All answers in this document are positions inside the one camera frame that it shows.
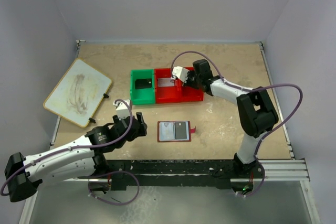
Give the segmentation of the white card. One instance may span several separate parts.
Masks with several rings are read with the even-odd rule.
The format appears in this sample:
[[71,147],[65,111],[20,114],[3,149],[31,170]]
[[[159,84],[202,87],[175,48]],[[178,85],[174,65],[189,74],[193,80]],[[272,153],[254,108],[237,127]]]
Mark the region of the white card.
[[158,78],[157,79],[157,86],[159,88],[174,87],[175,86],[175,80],[171,79],[171,78]]

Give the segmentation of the red leather card holder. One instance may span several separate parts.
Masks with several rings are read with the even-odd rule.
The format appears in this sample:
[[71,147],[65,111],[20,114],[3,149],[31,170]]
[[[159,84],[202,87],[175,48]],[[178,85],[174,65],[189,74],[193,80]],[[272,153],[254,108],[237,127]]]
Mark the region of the red leather card holder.
[[[188,140],[176,140],[175,139],[175,127],[174,127],[174,140],[172,141],[165,141],[165,142],[160,142],[159,141],[159,123],[160,122],[187,122],[188,123]],[[167,142],[190,142],[192,140],[192,134],[194,134],[196,132],[196,127],[191,127],[191,123],[190,121],[158,121],[157,123],[157,140],[159,143],[167,143]]]

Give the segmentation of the black VIP card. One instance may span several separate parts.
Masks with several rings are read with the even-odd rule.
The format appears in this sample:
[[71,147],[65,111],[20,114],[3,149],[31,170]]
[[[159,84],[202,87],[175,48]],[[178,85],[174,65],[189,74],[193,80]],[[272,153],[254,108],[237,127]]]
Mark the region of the black VIP card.
[[188,140],[188,123],[187,122],[175,122],[175,139],[176,140]]

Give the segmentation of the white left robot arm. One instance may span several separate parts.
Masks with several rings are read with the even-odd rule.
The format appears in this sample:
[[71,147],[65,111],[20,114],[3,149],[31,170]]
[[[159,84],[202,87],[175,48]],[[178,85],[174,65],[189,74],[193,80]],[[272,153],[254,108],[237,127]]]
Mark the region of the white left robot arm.
[[19,202],[45,186],[69,178],[102,178],[112,170],[104,154],[146,134],[147,125],[141,112],[125,119],[114,115],[112,123],[94,127],[53,150],[30,156],[15,153],[7,162],[1,195]]

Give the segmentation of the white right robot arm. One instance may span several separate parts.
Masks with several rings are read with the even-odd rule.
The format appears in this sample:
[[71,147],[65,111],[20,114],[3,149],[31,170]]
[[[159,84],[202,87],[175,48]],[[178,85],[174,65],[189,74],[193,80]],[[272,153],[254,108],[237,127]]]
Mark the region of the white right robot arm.
[[204,93],[222,98],[237,106],[243,141],[234,156],[234,173],[246,177],[256,162],[257,149],[261,138],[269,133],[279,117],[266,90],[254,91],[251,88],[224,81],[219,75],[214,76],[209,62],[205,59],[193,62],[194,70],[187,75],[186,84]]

